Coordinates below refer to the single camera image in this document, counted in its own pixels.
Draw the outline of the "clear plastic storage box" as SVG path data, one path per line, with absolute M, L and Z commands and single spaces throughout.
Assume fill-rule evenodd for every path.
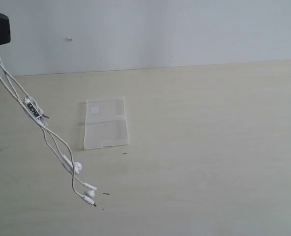
M 86 101 L 85 150 L 130 144 L 123 96 Z

